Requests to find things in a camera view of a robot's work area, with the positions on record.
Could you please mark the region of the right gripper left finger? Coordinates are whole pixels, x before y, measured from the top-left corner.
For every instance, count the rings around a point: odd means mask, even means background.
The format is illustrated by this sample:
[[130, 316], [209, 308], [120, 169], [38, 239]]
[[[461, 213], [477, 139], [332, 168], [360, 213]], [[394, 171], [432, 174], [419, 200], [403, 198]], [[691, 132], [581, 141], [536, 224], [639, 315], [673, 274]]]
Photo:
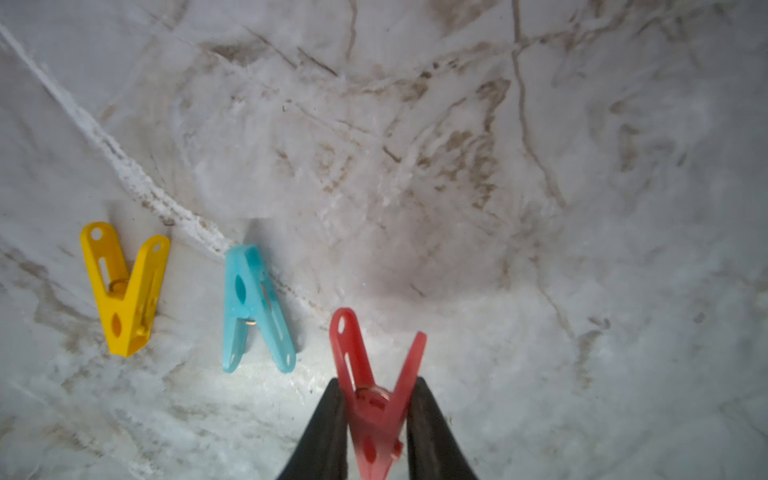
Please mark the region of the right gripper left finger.
[[347, 427], [345, 397], [333, 378], [278, 479], [347, 479]]

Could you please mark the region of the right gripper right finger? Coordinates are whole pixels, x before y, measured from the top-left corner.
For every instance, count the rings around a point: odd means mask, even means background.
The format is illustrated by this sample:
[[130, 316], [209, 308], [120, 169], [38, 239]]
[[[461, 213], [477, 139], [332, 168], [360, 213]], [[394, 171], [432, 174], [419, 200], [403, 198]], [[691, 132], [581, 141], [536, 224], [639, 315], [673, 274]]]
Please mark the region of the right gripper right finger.
[[478, 479], [423, 377], [416, 380], [406, 427], [410, 480]]

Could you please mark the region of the red clothespin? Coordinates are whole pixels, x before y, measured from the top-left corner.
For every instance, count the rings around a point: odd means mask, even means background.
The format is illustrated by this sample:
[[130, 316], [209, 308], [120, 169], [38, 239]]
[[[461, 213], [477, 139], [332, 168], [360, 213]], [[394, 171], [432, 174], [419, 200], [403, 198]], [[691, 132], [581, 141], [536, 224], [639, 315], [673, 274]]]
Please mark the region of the red clothespin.
[[399, 436], [427, 335], [423, 332], [416, 334], [392, 391], [375, 382], [357, 316], [352, 309], [340, 308], [334, 313], [329, 338], [360, 475], [363, 479], [385, 479], [403, 451]]

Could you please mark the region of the teal clothespin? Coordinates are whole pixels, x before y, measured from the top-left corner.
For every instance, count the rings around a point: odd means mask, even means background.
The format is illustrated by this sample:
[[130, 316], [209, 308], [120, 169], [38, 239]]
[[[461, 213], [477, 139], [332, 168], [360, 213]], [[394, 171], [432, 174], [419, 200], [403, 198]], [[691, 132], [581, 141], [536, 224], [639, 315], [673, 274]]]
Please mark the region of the teal clothespin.
[[222, 369], [232, 373], [245, 352], [249, 328], [256, 326], [277, 368], [290, 373], [296, 349], [266, 264], [255, 245], [237, 245], [225, 255]]

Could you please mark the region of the yellow clothespin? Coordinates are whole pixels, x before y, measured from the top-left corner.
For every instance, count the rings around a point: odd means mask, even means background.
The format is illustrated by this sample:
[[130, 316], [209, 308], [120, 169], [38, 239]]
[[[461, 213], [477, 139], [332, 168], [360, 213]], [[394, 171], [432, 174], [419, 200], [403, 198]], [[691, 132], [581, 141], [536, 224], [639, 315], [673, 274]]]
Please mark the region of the yellow clothespin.
[[80, 242], [109, 352], [130, 357], [150, 340], [170, 240], [155, 235], [145, 241], [132, 269], [112, 225], [86, 225]]

